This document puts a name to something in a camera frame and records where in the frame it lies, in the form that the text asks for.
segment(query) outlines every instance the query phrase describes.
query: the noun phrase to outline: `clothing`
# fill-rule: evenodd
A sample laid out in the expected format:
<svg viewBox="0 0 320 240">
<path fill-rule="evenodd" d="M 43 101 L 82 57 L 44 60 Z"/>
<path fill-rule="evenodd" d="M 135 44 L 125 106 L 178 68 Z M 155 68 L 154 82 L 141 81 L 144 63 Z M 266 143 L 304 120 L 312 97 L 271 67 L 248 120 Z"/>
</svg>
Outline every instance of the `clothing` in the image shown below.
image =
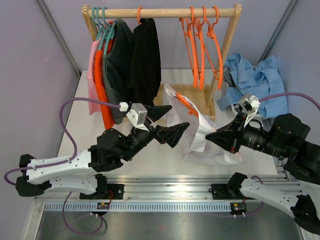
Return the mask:
<svg viewBox="0 0 320 240">
<path fill-rule="evenodd" d="M 127 102 L 130 63 L 133 51 L 133 33 L 122 19 L 115 20 L 115 40 L 112 50 L 102 57 L 103 83 L 108 102 L 119 104 Z M 125 112 L 112 108 L 115 124 L 122 123 Z"/>
<path fill-rule="evenodd" d="M 208 116 L 202 115 L 197 106 L 187 97 L 184 98 L 193 105 L 198 112 L 198 117 L 189 114 L 189 110 L 176 98 L 176 91 L 168 84 L 164 84 L 163 105 L 172 106 L 172 109 L 165 115 L 167 126 L 170 127 L 183 122 L 190 123 L 179 141 L 183 160 L 212 166 L 239 164 L 242 160 L 241 153 L 232 154 L 206 140 L 206 135 L 215 132 L 219 127 Z"/>
<path fill-rule="evenodd" d="M 256 68 L 240 53 L 229 55 L 225 65 L 230 68 L 230 74 L 236 85 L 228 87 L 225 95 L 217 101 L 220 110 L 232 104 L 238 104 L 245 94 L 253 94 L 258 99 L 285 92 L 284 84 L 278 73 L 278 60 L 275 56 L 258 63 Z M 267 118 L 275 118 L 288 113 L 288 103 L 285 96 L 261 102 L 258 112 Z"/>
<path fill-rule="evenodd" d="M 100 101 L 108 103 L 108 98 L 105 92 L 105 87 L 103 84 L 103 74 L 102 74 L 102 56 L 103 50 L 96 51 L 95 54 L 95 65 L 94 65 L 94 82 L 96 87 L 96 92 Z M 112 117 L 111 109 L 109 106 L 100 105 L 103 123 L 105 129 L 110 129 L 115 124 Z"/>
<path fill-rule="evenodd" d="M 161 63 L 155 21 L 142 18 L 133 30 L 128 100 L 153 106 L 161 82 Z"/>
<path fill-rule="evenodd" d="M 88 63 L 88 71 L 86 73 L 86 80 L 88 82 L 88 93 L 89 98 L 98 100 L 98 94 L 96 90 L 95 80 L 94 80 L 94 72 L 95 72 L 95 60 L 96 60 L 96 52 L 99 45 L 99 40 L 94 41 L 91 45 L 89 63 Z M 94 102 L 88 102 L 89 105 L 89 115 L 92 115 L 95 112 L 101 112 L 100 105 Z"/>
</svg>

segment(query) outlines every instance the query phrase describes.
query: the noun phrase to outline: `orange shirt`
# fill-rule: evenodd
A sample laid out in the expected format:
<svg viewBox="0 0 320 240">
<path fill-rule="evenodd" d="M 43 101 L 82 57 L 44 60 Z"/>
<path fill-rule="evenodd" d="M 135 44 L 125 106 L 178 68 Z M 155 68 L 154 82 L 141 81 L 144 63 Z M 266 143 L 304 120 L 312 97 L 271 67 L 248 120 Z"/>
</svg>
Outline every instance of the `orange shirt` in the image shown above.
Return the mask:
<svg viewBox="0 0 320 240">
<path fill-rule="evenodd" d="M 99 101 L 108 102 L 104 83 L 103 83 L 103 73 L 102 73 L 102 56 L 104 54 L 104 50 L 98 50 L 95 54 L 95 64 L 94 64 L 94 81 L 95 88 L 98 95 Z M 110 129 L 115 124 L 115 121 L 112 117 L 111 109 L 109 106 L 100 105 L 101 113 L 103 118 L 103 123 L 105 129 Z"/>
</svg>

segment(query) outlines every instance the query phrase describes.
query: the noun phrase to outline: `blue crumpled shirt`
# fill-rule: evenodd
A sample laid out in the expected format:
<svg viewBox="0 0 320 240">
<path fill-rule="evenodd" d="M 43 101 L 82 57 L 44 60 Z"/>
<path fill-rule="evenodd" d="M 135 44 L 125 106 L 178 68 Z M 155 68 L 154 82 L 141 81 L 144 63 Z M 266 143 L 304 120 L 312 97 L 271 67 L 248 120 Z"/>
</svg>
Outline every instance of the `blue crumpled shirt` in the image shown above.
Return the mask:
<svg viewBox="0 0 320 240">
<path fill-rule="evenodd" d="M 229 55 L 225 65 L 230 68 L 230 74 L 237 86 L 228 87 L 225 95 L 217 101 L 220 110 L 238 104 L 245 94 L 253 94 L 258 99 L 285 92 L 284 84 L 278 73 L 278 60 L 275 56 L 258 63 L 256 68 L 242 57 L 240 53 Z M 259 111 L 263 117 L 275 118 L 288 113 L 288 103 L 285 96 L 261 102 Z"/>
</svg>

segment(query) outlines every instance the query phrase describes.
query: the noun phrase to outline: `black jacket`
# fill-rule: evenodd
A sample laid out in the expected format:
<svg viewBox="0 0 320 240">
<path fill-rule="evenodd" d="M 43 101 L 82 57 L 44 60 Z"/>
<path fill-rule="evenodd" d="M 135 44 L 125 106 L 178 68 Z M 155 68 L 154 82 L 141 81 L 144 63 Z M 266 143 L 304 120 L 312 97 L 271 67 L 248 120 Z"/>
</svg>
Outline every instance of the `black jacket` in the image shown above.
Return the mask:
<svg viewBox="0 0 320 240">
<path fill-rule="evenodd" d="M 128 99 L 153 106 L 161 82 L 160 50 L 155 21 L 142 18 L 133 30 Z"/>
</svg>

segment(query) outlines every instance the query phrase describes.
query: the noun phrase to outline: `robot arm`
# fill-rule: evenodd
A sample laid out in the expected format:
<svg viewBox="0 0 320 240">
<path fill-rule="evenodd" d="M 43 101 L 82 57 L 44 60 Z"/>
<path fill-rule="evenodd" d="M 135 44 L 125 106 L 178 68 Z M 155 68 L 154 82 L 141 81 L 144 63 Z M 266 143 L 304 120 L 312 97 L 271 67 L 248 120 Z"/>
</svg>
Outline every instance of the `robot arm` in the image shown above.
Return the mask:
<svg viewBox="0 0 320 240">
<path fill-rule="evenodd" d="M 114 128 L 105 130 L 97 137 L 97 144 L 79 152 L 72 160 L 70 156 L 50 159 L 36 159 L 29 154 L 20 157 L 19 167 L 22 176 L 16 180 L 16 190 L 22 197 L 34 197 L 50 191 L 73 191 L 85 195 L 104 195 L 107 179 L 100 172 L 109 172 L 120 168 L 122 160 L 132 158 L 146 147 L 153 139 L 160 144 L 168 144 L 174 148 L 188 122 L 171 127 L 157 125 L 152 122 L 159 120 L 172 106 L 146 106 L 132 103 L 127 117 L 133 127 L 128 136 Z M 97 174 L 95 177 L 65 177 L 73 174 Z"/>
<path fill-rule="evenodd" d="M 310 127 L 292 114 L 279 115 L 270 131 L 250 126 L 258 111 L 258 99 L 245 95 L 239 101 L 244 112 L 238 113 L 228 125 L 208 134 L 206 139 L 230 153 L 237 153 L 241 146 L 277 157 L 288 158 L 283 168 L 293 175 L 309 195 L 294 195 L 267 187 L 241 173 L 229 180 L 227 192 L 233 198 L 254 198 L 274 206 L 307 231 L 320 235 L 320 146 L 305 141 Z"/>
</svg>

